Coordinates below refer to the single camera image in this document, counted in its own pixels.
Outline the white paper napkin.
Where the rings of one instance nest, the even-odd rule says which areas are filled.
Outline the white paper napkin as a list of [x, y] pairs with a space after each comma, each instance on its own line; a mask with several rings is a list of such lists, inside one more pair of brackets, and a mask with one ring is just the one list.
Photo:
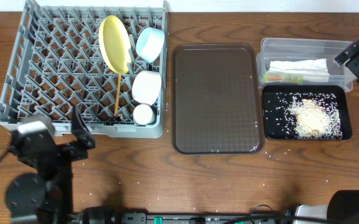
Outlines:
[[308, 82], [328, 82], [330, 74], [327, 59], [301, 61], [272, 61], [266, 73], [294, 74]]

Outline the wooden chopstick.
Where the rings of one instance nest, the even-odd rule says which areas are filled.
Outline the wooden chopstick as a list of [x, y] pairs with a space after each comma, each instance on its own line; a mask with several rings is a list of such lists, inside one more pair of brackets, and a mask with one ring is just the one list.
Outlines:
[[118, 74], [118, 80], [117, 80], [117, 88], [116, 88], [116, 98], [115, 98], [115, 104], [114, 104], [114, 117], [118, 116], [118, 110], [119, 110], [119, 96], [121, 93], [121, 77], [122, 75]]

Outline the white plastic cup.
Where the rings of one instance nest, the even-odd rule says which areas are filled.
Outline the white plastic cup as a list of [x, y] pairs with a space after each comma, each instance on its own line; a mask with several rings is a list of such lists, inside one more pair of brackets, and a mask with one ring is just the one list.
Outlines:
[[156, 115], [149, 105], [137, 105], [133, 111], [133, 120], [140, 126], [154, 124]]

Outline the green orange snack wrapper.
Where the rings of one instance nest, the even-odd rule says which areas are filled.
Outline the green orange snack wrapper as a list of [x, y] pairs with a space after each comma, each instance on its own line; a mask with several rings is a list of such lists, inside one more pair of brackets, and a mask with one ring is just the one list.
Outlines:
[[262, 83], [289, 83], [301, 85], [304, 83], [303, 76], [294, 74], [265, 73], [262, 76]]

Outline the white round bowl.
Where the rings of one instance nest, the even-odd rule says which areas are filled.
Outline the white round bowl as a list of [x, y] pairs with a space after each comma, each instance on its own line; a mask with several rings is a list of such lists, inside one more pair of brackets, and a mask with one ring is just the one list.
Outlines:
[[141, 71], [137, 74], [132, 87], [134, 100], [152, 106], [158, 99], [161, 85], [162, 78], [159, 72]]

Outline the rice food scraps pile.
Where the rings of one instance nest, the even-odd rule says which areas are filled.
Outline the rice food scraps pile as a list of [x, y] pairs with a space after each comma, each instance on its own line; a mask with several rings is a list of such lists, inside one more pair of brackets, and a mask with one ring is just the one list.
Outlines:
[[340, 111], [333, 93], [267, 93], [263, 115], [271, 139], [342, 139]]

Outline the yellow round plate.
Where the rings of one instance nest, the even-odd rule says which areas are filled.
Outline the yellow round plate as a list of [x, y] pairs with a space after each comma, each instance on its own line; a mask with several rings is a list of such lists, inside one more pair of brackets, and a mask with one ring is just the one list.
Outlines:
[[102, 21], [98, 35], [100, 52], [108, 68], [118, 74], [126, 74], [132, 60], [129, 55], [131, 44], [124, 24], [118, 17], [108, 16]]

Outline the light blue round bowl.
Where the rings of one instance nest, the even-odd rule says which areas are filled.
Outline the light blue round bowl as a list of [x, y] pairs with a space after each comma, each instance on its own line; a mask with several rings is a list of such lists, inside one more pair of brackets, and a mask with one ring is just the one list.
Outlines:
[[136, 53], [147, 63], [152, 63], [160, 55], [164, 46], [165, 33], [153, 27], [145, 28], [136, 42]]

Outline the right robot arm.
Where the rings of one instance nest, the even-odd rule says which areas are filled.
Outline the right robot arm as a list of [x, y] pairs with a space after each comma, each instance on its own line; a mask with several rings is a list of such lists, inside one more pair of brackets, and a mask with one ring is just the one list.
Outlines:
[[[352, 42], [335, 61], [345, 66], [356, 76], [359, 83], [359, 39]], [[341, 223], [359, 223], [359, 190], [339, 190], [325, 205], [299, 205], [295, 216], [312, 218], [314, 221], [294, 220], [294, 224], [313, 224], [331, 220]]]

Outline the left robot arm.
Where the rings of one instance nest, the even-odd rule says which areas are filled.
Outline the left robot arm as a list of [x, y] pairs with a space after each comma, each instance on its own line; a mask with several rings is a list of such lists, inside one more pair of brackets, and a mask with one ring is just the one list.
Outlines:
[[73, 107], [72, 142], [56, 144], [49, 117], [31, 116], [11, 132], [8, 152], [33, 168], [17, 176], [5, 193], [11, 223], [70, 223], [73, 215], [72, 162], [88, 157], [95, 139], [77, 106]]

